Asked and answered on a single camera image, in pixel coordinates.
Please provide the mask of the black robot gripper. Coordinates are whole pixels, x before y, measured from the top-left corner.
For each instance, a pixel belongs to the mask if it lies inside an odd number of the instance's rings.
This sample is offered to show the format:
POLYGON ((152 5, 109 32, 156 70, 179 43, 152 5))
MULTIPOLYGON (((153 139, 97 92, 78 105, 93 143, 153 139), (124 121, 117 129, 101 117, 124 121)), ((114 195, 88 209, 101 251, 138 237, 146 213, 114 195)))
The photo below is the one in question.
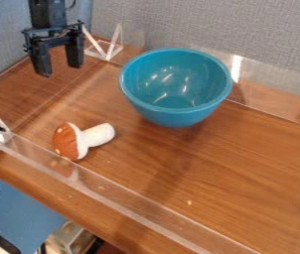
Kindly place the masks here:
POLYGON ((66 0, 29 0, 33 27, 23 31, 26 52, 31 55, 35 72, 53 75, 50 48, 65 46, 69 66, 84 64, 84 21, 69 23, 66 0))

